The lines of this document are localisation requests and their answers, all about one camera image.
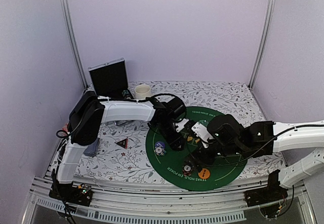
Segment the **orange big blind button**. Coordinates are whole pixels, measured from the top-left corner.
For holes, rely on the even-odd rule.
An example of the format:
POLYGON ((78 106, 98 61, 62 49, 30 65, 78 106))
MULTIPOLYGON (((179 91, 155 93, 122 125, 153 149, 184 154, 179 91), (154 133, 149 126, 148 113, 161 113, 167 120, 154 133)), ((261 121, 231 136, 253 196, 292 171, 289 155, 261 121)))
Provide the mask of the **orange big blind button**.
POLYGON ((203 168, 199 173, 198 173, 199 178, 201 179, 208 179, 211 176, 210 171, 207 168, 203 168))

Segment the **small poker chip stack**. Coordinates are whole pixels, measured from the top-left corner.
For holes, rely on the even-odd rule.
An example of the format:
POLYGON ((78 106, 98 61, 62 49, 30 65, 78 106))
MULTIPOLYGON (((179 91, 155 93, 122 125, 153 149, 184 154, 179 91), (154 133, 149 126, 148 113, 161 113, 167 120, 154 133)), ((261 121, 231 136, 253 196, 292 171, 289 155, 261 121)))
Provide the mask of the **small poker chip stack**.
POLYGON ((164 147, 158 146, 154 149, 154 152, 157 156, 165 156, 167 151, 164 147))

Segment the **blue playing card deck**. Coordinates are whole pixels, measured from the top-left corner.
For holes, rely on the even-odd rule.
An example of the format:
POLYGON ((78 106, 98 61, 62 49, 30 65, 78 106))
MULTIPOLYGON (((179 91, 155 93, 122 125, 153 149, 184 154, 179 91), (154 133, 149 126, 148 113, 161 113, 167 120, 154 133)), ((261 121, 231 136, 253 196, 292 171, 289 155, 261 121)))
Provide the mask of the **blue playing card deck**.
POLYGON ((99 138, 97 138, 92 144, 88 145, 88 147, 84 151, 84 155, 86 157, 93 157, 96 155, 99 146, 99 138))

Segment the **aluminium poker chip case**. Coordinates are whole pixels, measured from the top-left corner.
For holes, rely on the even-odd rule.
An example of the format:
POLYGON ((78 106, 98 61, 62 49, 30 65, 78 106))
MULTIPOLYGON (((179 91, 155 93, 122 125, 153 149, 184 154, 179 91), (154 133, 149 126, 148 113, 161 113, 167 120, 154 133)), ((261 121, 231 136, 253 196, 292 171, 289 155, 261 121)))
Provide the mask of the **aluminium poker chip case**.
POLYGON ((129 90, 129 85, 123 58, 89 67, 88 71, 97 96, 124 99, 122 91, 129 90))

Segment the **purple small blind button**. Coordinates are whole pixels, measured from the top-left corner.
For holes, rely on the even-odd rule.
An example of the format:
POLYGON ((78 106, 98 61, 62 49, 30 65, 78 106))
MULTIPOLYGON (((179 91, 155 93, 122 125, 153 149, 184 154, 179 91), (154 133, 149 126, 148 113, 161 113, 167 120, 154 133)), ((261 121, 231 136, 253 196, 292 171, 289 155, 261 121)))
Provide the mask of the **purple small blind button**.
POLYGON ((166 145, 165 145, 165 143, 162 142, 162 141, 157 141, 157 142, 154 144, 154 147, 155 147, 155 148, 160 147, 160 148, 165 149, 165 148, 166 148, 166 145))

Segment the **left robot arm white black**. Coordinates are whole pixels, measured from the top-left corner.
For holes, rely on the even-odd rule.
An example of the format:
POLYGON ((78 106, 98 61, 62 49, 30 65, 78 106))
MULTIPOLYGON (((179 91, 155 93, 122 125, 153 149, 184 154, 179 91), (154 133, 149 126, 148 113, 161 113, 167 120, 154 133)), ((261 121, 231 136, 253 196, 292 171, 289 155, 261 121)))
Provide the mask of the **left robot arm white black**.
POLYGON ((100 125, 112 121, 144 121, 156 127, 169 147, 181 151, 184 139, 180 133, 179 117, 186 113, 184 102, 176 95, 168 102, 161 102, 157 95, 145 99, 114 99, 86 92, 69 115, 67 130, 58 130, 56 136, 65 139, 64 152, 58 158, 55 191, 65 201, 75 197, 69 184, 78 162, 88 145, 98 137, 100 125))

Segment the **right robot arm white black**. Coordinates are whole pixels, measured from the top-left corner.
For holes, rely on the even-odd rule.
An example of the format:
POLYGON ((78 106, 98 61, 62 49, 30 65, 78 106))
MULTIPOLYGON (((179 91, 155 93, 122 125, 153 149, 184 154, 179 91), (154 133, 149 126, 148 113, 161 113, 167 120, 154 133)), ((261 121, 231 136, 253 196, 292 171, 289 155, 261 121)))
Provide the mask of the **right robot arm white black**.
POLYGON ((260 121, 248 127, 232 115, 214 117, 207 126, 196 123, 191 130, 200 138, 191 156, 200 166, 213 166, 218 157, 238 154, 242 159, 271 155, 286 150, 312 148, 313 151, 291 166, 269 174, 262 198, 272 202, 295 183, 323 170, 323 121, 311 123, 280 123, 260 121))

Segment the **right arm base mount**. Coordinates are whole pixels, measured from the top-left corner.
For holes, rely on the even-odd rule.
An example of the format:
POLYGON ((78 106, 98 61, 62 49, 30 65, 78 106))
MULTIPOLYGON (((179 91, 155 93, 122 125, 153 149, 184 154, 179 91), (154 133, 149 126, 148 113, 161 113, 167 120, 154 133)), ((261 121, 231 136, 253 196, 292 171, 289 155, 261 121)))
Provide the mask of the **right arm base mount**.
POLYGON ((247 206, 251 207, 285 199, 288 197, 288 190, 278 184, 268 184, 263 188, 245 191, 244 197, 247 206))

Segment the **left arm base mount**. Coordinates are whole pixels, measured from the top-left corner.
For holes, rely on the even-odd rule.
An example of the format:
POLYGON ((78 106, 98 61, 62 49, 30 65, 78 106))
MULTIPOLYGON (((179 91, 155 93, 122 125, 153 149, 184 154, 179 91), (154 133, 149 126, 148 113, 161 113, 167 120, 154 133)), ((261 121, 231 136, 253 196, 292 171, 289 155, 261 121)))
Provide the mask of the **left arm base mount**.
POLYGON ((49 192, 49 197, 57 200, 61 200, 64 203, 72 203, 82 206, 90 206, 92 201, 93 191, 90 185, 80 184, 73 186, 70 184, 52 184, 52 188, 49 192))

